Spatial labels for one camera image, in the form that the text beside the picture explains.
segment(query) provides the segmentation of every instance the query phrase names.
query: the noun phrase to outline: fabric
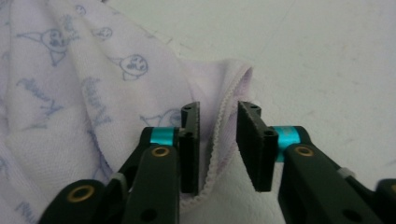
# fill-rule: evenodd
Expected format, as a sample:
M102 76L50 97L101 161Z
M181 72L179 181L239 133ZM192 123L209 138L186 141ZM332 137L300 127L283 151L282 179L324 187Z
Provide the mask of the fabric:
M37 223L66 185L106 183L147 126L179 126L201 103L201 191L235 150L236 102L251 69L178 59L97 0L0 0L0 217Z

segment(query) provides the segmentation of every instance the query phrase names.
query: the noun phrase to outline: teal band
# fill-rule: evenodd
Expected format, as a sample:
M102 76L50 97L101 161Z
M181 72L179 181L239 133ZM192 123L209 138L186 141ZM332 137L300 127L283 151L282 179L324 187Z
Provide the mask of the teal band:
M153 128L151 132L151 144L172 146L174 144L175 128Z
M301 143L300 135L293 126L275 126L273 127L279 135L277 140L278 156L276 161L283 161L283 152L288 146L295 143Z

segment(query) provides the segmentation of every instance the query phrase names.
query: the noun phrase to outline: white cloth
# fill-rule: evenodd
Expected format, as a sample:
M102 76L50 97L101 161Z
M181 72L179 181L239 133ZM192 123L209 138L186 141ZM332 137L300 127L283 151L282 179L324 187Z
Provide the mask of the white cloth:
M0 0L0 217L36 223L66 185L107 182L147 126L201 102L204 200L235 150L251 69L178 59L97 0Z

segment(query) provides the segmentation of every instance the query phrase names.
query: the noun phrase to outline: brass screw hole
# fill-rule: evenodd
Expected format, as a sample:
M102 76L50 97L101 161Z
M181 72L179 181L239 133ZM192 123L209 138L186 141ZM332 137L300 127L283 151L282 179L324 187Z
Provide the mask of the brass screw hole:
M70 203L80 203L89 199L94 192L95 188L91 185L79 186L70 191L70 193L67 195L67 201Z
M314 156L314 151L308 147L297 147L294 150L301 156L306 156L306 157Z
M166 147L156 147L152 149L151 154L155 157L164 157L170 152L169 148Z

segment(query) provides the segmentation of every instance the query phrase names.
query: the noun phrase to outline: white background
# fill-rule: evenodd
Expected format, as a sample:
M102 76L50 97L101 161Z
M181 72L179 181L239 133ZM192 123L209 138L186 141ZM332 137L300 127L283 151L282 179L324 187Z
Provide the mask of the white background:
M253 64L268 125L302 125L369 189L396 178L396 1L109 0L180 58ZM210 199L181 223L282 223L239 154Z

